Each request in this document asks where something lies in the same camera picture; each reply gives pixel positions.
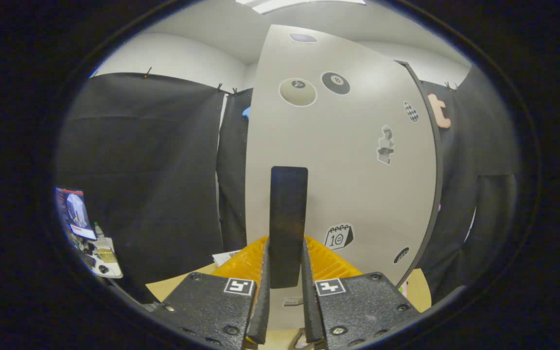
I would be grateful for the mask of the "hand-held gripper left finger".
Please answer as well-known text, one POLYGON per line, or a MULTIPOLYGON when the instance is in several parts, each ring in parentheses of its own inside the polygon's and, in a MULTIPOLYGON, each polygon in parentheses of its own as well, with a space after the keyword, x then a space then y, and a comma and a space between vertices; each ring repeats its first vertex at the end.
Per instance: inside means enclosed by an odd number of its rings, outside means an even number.
POLYGON ((153 318, 204 348, 263 344, 270 310, 268 251, 268 238, 262 237, 212 273, 189 273, 156 306, 153 318))

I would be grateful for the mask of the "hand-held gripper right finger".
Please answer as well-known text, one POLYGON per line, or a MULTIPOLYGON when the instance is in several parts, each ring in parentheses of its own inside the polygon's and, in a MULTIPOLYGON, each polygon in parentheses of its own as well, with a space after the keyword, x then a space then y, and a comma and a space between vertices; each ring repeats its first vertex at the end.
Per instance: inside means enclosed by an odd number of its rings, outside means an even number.
POLYGON ((305 339, 315 348, 367 348, 420 312, 381 272, 359 273, 311 238, 302 247, 305 339))

